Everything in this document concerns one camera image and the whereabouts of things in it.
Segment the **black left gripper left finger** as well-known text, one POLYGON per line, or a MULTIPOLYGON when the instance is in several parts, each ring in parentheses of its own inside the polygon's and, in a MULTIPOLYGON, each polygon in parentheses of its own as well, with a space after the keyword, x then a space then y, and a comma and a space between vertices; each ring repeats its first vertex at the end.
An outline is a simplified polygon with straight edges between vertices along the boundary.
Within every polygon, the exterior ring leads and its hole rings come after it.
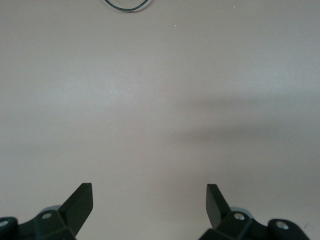
POLYGON ((13 216, 0 218, 2 240, 75 240, 93 210, 91 183, 82 183, 62 204, 43 209, 19 224, 13 216))

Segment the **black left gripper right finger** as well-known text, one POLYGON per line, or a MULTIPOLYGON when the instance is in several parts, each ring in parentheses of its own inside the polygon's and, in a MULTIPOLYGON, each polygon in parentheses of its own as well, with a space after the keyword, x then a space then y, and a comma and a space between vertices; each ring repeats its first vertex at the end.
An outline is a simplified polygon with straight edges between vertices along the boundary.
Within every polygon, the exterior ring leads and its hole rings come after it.
POLYGON ((211 223, 201 240, 308 240, 294 222, 271 219, 267 225, 240 208, 230 208, 216 184, 206 186, 206 212, 211 223))

